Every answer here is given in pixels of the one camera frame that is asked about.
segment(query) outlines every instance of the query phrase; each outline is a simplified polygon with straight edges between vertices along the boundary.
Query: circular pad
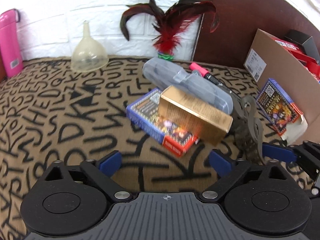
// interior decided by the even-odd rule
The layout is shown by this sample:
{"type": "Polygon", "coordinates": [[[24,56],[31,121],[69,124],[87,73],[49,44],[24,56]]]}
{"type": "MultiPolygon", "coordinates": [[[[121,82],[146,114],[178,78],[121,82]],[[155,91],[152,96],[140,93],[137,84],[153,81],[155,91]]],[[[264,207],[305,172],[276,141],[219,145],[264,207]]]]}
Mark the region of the circular pad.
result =
{"type": "Polygon", "coordinates": [[[263,179],[231,190],[224,200],[230,218],[249,231],[279,236],[302,229],[311,202],[294,181],[263,179]]]}
{"type": "Polygon", "coordinates": [[[28,231],[70,236],[99,223],[107,207],[106,197],[98,189],[59,179],[33,187],[25,196],[20,212],[28,231]]]}
{"type": "Polygon", "coordinates": [[[274,191],[256,193],[251,199],[257,208],[269,212],[284,210],[289,205],[289,199],[285,195],[274,191]]]}
{"type": "Polygon", "coordinates": [[[64,214],[75,210],[80,205],[80,198],[72,193],[60,192],[48,196],[43,207],[54,214],[64,214]]]}

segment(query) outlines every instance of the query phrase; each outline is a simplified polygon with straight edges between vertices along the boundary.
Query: metal screw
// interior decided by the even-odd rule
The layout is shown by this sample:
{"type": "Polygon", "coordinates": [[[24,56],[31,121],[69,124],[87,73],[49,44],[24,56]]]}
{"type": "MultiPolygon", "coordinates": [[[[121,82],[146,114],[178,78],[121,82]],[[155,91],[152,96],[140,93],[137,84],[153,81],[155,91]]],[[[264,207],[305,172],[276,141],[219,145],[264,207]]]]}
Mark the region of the metal screw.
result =
{"type": "Polygon", "coordinates": [[[316,187],[314,187],[312,190],[311,190],[311,194],[313,196],[317,196],[319,194],[319,189],[317,189],[316,187]]]}
{"type": "Polygon", "coordinates": [[[130,197],[130,193],[126,192],[126,191],[118,191],[115,194],[115,198],[117,198],[117,199],[126,199],[128,197],[130,197]]]}
{"type": "Polygon", "coordinates": [[[213,199],[213,198],[216,198],[218,196],[218,193],[216,193],[215,191],[212,191],[212,190],[208,190],[208,191],[203,192],[202,196],[204,198],[213,199]]]}

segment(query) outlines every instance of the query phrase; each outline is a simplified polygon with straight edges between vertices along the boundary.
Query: bottle label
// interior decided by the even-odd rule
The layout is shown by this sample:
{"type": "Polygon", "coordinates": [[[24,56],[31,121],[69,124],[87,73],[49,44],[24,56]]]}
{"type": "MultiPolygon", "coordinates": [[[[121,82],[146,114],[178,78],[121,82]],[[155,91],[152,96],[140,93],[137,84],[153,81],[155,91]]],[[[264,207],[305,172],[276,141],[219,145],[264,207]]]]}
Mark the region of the bottle label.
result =
{"type": "Polygon", "coordinates": [[[14,61],[10,62],[10,68],[13,69],[15,68],[17,65],[19,65],[19,59],[15,59],[14,61]]]}

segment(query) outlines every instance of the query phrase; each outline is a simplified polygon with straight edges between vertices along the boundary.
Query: gray plastic case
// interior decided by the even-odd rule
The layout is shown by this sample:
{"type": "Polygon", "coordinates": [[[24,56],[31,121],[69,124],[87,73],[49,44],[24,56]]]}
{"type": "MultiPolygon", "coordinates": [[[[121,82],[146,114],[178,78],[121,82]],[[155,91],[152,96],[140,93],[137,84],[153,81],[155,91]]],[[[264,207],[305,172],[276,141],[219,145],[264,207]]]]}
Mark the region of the gray plastic case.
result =
{"type": "Polygon", "coordinates": [[[154,57],[144,64],[142,73],[160,90],[173,85],[226,114],[233,111],[233,101],[228,93],[196,73],[189,74],[175,63],[154,57]]]}

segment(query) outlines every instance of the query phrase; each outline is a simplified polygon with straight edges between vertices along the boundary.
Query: pink water bottle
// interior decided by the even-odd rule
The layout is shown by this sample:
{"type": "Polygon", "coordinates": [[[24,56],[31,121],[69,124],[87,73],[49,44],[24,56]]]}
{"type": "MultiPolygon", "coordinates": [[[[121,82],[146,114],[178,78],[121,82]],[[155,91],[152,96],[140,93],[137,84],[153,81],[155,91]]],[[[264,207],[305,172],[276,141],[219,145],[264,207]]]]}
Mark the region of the pink water bottle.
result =
{"type": "Polygon", "coordinates": [[[8,77],[13,77],[23,69],[22,57],[17,38],[16,23],[20,21],[17,9],[0,15],[0,52],[8,77]]]}

